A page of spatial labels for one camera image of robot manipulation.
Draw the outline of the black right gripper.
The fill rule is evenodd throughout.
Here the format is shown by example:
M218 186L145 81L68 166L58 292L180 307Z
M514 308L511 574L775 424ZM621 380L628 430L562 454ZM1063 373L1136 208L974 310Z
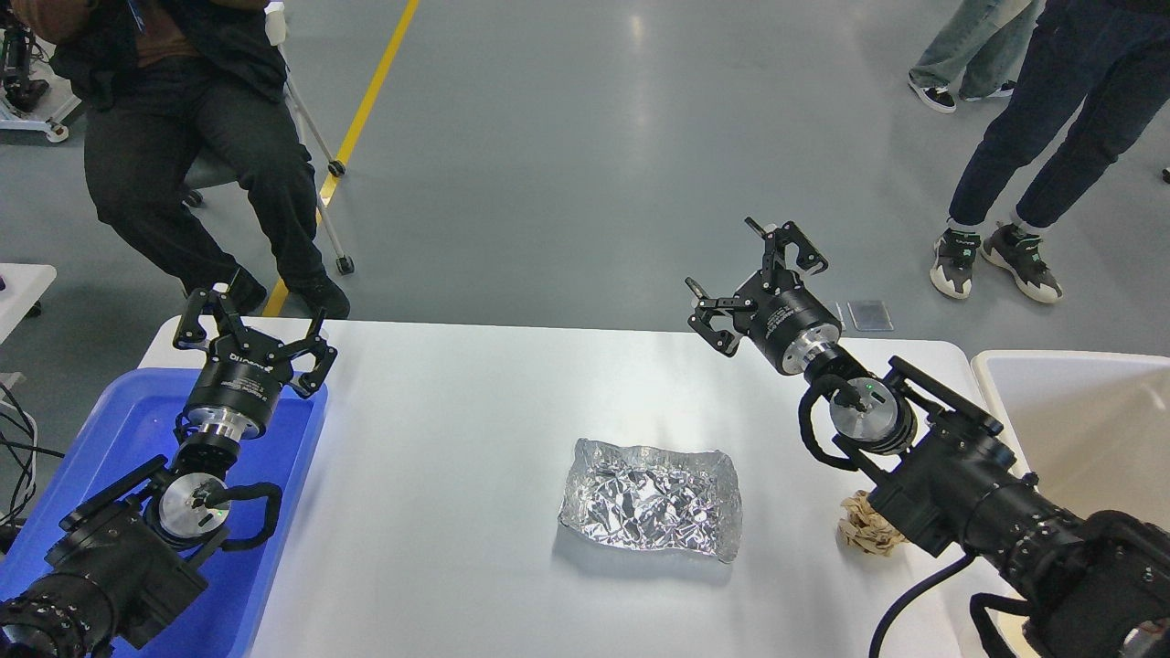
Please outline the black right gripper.
M746 217L745 225L764 242L760 270L731 297L707 296L697 280L686 277L695 299L686 323L721 355L735 355L745 336L778 372L803 373L844 333L835 313L807 292L798 273L823 273L828 259L794 222L762 226Z

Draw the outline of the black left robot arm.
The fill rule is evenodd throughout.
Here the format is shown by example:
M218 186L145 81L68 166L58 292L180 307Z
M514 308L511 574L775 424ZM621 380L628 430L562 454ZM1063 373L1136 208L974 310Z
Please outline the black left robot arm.
M176 416L176 455L154 455L61 520L50 570L4 602L5 657L109 657L143 647L202 594L216 551L271 539L278 484L227 484L239 446L262 437L278 396L322 390L337 350L316 311L305 337L283 342L246 325L227 285L190 292L173 345L205 364Z

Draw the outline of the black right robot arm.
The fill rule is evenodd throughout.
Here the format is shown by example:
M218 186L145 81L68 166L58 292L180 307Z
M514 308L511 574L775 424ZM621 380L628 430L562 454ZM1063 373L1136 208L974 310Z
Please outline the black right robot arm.
M686 279L690 328L724 356L748 338L777 372L801 375L799 429L815 460L868 477L872 508L932 557L951 544L963 550L895 599L868 653L880 653L913 599L982 557L1016 589L1012 599L970 599L990 657L1012 654L992 611L1024 618L1025 640L1041 657L1165 657L1166 532L1119 510L1080 519L1051 503L1034 473L1011 473L1016 455L985 409L899 356L883 376L862 366L839 344L839 318L801 280L827 259L793 222L746 224L764 244L760 267L728 297Z

